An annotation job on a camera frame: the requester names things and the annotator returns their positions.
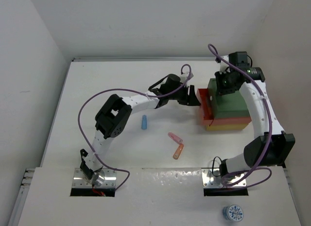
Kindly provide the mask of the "red drawer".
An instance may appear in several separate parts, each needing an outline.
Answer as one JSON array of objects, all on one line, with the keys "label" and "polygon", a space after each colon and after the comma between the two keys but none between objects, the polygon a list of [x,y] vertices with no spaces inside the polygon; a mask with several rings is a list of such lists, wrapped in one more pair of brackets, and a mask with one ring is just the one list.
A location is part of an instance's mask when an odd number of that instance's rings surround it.
[{"label": "red drawer", "polygon": [[200,106],[198,109],[199,123],[203,126],[210,126],[214,120],[212,107],[210,104],[210,95],[207,88],[199,88],[196,94]]}]

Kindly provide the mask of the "pink highlighter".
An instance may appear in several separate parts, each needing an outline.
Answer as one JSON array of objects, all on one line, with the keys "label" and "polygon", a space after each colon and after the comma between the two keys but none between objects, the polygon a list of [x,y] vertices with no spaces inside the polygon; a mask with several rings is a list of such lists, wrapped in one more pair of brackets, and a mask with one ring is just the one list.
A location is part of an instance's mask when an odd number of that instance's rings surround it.
[{"label": "pink highlighter", "polygon": [[174,133],[172,133],[172,132],[169,132],[169,133],[168,133],[168,136],[169,136],[173,141],[175,141],[175,142],[178,143],[178,144],[182,144],[182,142],[183,142],[183,140],[182,140],[180,137],[178,137],[176,134],[174,134]]}]

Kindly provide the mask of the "orange highlighter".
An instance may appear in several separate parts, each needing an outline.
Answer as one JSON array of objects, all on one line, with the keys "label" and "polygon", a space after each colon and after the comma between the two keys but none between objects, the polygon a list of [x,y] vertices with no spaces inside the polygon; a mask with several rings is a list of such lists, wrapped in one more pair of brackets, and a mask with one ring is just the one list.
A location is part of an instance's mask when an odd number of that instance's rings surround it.
[{"label": "orange highlighter", "polygon": [[183,151],[183,148],[184,148],[184,144],[179,144],[178,148],[176,149],[176,151],[173,155],[173,159],[175,159],[175,160],[179,159],[179,157]]}]

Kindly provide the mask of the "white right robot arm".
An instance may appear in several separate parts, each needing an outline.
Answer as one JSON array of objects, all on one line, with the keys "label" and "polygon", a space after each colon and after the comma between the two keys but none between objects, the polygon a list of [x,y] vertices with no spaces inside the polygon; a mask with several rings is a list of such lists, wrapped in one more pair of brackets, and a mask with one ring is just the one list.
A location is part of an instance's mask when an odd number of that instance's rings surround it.
[{"label": "white right robot arm", "polygon": [[240,93],[254,130],[254,140],[245,146],[242,154],[221,162],[221,178],[225,180],[261,166],[283,166],[295,137],[286,133],[276,118],[263,71],[250,66],[246,52],[217,57],[216,62],[221,64],[215,73],[217,95]]}]

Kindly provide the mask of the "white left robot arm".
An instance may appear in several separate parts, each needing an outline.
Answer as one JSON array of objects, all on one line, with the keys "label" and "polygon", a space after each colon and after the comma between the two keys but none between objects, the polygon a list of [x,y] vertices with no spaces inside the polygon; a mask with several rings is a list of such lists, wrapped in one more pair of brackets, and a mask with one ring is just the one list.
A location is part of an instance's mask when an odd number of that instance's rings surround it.
[{"label": "white left robot arm", "polygon": [[119,136],[131,115],[163,107],[170,100],[181,105],[199,106],[194,86],[187,85],[193,77],[190,72],[181,75],[169,74],[148,88],[145,93],[135,92],[134,96],[121,97],[112,94],[95,116],[95,137],[88,141],[90,151],[81,150],[80,168],[87,179],[91,180],[97,171],[104,167],[104,155],[111,142]]}]

